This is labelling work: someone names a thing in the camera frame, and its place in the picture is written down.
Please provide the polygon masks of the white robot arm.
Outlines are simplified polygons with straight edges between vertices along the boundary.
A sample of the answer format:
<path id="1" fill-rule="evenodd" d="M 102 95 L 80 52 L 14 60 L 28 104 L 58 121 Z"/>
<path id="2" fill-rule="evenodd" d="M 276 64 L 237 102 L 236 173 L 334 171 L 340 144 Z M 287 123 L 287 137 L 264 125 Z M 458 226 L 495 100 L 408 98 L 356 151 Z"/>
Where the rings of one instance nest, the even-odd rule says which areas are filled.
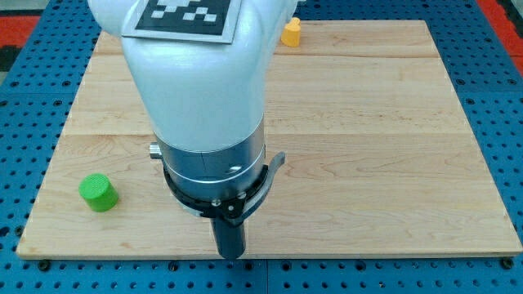
<path id="1" fill-rule="evenodd" d="M 175 186 L 238 196 L 264 163 L 265 78 L 295 0 L 88 0 L 123 53 Z"/>

